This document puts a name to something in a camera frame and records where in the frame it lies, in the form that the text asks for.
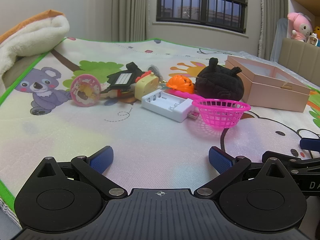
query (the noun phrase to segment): wooden shelf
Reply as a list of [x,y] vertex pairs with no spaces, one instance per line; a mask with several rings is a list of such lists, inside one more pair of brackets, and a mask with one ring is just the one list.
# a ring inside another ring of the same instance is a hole
[[320,16],[320,0],[295,0],[314,16]]

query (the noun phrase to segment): beige curtain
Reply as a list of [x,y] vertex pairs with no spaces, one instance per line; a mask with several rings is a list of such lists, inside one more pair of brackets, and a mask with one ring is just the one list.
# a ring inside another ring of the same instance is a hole
[[148,0],[112,0],[112,41],[143,41],[147,27]]
[[262,19],[258,56],[270,60],[277,22],[287,18],[288,0],[261,0]]

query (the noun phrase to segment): window sill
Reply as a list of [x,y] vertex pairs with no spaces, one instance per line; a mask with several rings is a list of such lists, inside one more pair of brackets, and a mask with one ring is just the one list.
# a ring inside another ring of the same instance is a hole
[[214,31],[218,31],[218,32],[230,33],[230,34],[233,34],[233,35],[238,35],[238,36],[241,36],[241,37],[249,38],[249,36],[247,34],[237,33],[237,32],[233,32],[233,31],[230,31],[230,30],[225,30],[225,29],[220,29],[220,28],[210,27],[210,26],[204,26],[204,25],[198,25],[198,24],[175,23],[175,22],[153,22],[152,24],[153,25],[184,25],[184,26],[196,27],[196,28],[201,28],[201,29],[210,29],[210,30],[214,30]]

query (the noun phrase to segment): basket rim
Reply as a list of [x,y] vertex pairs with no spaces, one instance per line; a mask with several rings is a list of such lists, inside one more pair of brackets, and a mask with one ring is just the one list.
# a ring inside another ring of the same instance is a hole
[[[242,108],[234,108],[234,107],[221,107],[221,106],[204,106],[201,105],[200,102],[204,102],[204,101],[215,101],[215,102],[226,102],[226,103],[232,103],[232,104],[238,104],[238,105],[242,105],[244,107]],[[208,98],[204,98],[201,100],[193,100],[192,104],[198,108],[204,108],[204,109],[208,109],[208,110],[212,110],[213,108],[220,110],[220,111],[226,111],[226,112],[231,112],[231,111],[235,111],[236,109],[238,109],[239,111],[245,112],[245,111],[249,111],[251,109],[251,106],[244,103],[244,102],[240,102],[240,101],[234,101],[234,100],[228,100],[228,99],[208,99]]]

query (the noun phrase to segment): pink plastic basket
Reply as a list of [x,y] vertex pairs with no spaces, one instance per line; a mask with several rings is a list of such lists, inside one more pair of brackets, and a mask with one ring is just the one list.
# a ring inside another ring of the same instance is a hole
[[249,111],[248,104],[223,99],[199,99],[192,104],[199,108],[203,121],[216,128],[234,127],[240,120],[244,111]]

